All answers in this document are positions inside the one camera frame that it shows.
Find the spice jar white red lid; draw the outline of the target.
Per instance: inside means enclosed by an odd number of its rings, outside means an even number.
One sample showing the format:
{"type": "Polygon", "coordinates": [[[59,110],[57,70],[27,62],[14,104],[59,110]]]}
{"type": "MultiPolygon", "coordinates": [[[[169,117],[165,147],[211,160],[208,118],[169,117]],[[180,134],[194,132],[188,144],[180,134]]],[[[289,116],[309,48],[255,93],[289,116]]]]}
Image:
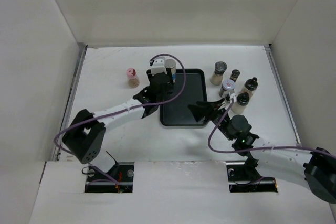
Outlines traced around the spice jar white red lid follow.
{"type": "Polygon", "coordinates": [[[234,93],[235,90],[235,82],[231,79],[226,79],[223,81],[222,85],[221,85],[221,89],[219,91],[219,96],[221,98],[226,97],[227,95],[231,95],[232,93],[234,93]]]}

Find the silver lid spice jar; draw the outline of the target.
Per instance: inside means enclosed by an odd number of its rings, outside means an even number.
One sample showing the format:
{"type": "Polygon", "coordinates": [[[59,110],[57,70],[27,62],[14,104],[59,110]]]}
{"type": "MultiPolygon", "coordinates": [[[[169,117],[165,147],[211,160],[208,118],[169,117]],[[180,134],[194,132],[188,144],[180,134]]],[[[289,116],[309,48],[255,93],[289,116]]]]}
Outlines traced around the silver lid spice jar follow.
{"type": "Polygon", "coordinates": [[[166,59],[165,61],[165,67],[169,68],[171,71],[171,75],[172,75],[172,80],[175,83],[176,81],[176,62],[174,59],[166,59]]]}

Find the black plastic tray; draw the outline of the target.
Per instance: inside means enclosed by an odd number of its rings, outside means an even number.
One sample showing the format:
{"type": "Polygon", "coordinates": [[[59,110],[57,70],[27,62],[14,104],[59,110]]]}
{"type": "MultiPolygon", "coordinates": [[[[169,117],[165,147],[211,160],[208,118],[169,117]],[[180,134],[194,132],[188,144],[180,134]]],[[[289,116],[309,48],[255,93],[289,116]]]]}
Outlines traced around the black plastic tray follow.
{"type": "Polygon", "coordinates": [[[197,101],[207,101],[204,72],[201,69],[176,70],[176,81],[171,98],[181,90],[183,82],[185,87],[181,95],[174,101],[160,106],[160,122],[167,127],[201,127],[205,124],[196,122],[188,105],[195,105],[197,101]]]}

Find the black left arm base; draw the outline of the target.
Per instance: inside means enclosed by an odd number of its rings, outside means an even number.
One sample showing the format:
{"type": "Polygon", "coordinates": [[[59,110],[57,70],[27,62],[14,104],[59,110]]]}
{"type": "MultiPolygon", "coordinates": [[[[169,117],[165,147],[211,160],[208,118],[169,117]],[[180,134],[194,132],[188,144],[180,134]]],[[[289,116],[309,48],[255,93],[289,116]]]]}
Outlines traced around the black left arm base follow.
{"type": "Polygon", "coordinates": [[[82,174],[86,176],[84,193],[132,193],[135,163],[120,163],[107,154],[113,160],[108,172],[101,172],[92,165],[82,169],[82,174]]]}

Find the small dark pepper bottle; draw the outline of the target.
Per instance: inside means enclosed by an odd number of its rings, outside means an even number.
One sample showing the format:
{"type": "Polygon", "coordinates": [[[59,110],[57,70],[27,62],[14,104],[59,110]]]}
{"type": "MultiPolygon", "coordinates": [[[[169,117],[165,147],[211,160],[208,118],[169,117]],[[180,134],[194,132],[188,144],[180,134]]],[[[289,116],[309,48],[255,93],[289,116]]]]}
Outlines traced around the small dark pepper bottle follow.
{"type": "Polygon", "coordinates": [[[233,82],[236,82],[237,79],[238,79],[238,77],[239,77],[239,75],[240,75],[240,71],[238,69],[234,69],[234,70],[232,70],[229,79],[232,80],[233,82]]]}

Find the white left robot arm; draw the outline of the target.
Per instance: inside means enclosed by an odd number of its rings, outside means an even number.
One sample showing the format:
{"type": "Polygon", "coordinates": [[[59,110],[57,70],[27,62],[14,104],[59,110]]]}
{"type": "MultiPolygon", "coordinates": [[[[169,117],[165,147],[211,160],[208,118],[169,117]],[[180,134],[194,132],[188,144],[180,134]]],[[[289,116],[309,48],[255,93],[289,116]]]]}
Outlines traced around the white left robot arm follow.
{"type": "Polygon", "coordinates": [[[173,90],[170,68],[166,72],[151,74],[147,71],[149,85],[134,95],[129,101],[110,109],[92,112],[83,109],[77,113],[71,125],[87,120],[74,129],[67,131],[62,142],[82,164],[91,164],[100,169],[100,175],[106,181],[113,181],[118,175],[116,162],[102,150],[102,143],[107,132],[128,122],[140,120],[153,114],[158,109],[158,102],[165,101],[173,90]]]}

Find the black cap white powder bottle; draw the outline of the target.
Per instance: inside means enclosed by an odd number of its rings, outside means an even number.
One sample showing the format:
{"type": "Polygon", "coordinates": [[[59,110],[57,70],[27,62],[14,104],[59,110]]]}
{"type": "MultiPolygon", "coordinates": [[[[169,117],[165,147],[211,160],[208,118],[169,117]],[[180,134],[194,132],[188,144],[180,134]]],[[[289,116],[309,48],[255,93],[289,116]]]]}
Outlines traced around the black cap white powder bottle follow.
{"type": "Polygon", "coordinates": [[[248,106],[250,102],[250,97],[247,92],[241,93],[237,96],[236,102],[231,108],[231,111],[235,114],[242,114],[245,108],[248,106]]]}

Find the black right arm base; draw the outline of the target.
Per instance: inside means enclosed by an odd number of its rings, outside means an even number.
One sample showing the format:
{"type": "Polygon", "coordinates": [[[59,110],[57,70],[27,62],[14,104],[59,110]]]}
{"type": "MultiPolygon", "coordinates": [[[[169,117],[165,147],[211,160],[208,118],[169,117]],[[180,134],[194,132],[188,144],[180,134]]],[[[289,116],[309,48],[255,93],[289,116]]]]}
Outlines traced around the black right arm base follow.
{"type": "Polygon", "coordinates": [[[231,193],[277,193],[278,186],[272,177],[263,177],[256,171],[256,161],[226,163],[229,191],[231,193]]]}

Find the black knob cap bottle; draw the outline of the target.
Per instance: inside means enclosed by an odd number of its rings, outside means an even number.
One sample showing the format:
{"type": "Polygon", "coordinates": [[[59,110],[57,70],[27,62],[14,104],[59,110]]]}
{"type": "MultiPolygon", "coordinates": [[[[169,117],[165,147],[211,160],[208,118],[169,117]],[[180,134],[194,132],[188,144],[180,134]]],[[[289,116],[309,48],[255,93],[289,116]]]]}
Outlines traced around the black knob cap bottle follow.
{"type": "Polygon", "coordinates": [[[252,77],[251,79],[248,79],[245,82],[241,92],[248,93],[249,97],[252,98],[257,88],[258,88],[258,79],[256,77],[252,77]]]}

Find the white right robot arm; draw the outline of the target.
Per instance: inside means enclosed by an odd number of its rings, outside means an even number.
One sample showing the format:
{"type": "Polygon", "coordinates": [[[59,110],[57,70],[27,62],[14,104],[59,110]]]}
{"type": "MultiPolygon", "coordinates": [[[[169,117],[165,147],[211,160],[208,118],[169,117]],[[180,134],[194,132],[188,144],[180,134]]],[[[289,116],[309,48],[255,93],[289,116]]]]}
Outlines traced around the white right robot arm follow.
{"type": "Polygon", "coordinates": [[[251,132],[243,115],[228,115],[224,101],[197,102],[188,106],[195,121],[213,122],[229,141],[229,153],[246,157],[244,175],[251,180],[273,177],[300,185],[319,199],[335,204],[335,155],[323,148],[278,146],[251,132]]]}

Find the pink lid spice jar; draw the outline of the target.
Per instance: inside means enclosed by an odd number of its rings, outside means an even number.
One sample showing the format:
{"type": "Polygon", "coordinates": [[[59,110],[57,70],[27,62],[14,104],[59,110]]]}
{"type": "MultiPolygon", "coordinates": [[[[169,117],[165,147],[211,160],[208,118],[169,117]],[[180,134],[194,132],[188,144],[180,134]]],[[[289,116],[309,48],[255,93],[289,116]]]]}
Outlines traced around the pink lid spice jar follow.
{"type": "Polygon", "coordinates": [[[138,87],[139,84],[140,84],[140,81],[139,81],[139,78],[137,76],[136,70],[134,68],[128,68],[126,70],[126,74],[127,74],[127,77],[128,77],[128,85],[131,88],[138,87]]]}

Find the spice jar dark round lid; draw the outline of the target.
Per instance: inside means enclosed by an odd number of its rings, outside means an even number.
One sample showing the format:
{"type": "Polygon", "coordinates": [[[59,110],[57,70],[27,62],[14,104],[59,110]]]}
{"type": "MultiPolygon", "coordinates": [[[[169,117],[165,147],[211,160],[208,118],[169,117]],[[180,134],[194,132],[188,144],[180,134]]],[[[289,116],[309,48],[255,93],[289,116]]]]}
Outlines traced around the spice jar dark round lid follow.
{"type": "Polygon", "coordinates": [[[222,83],[223,75],[227,70],[227,64],[223,61],[218,61],[214,65],[214,72],[210,79],[211,84],[219,86],[222,83]]]}

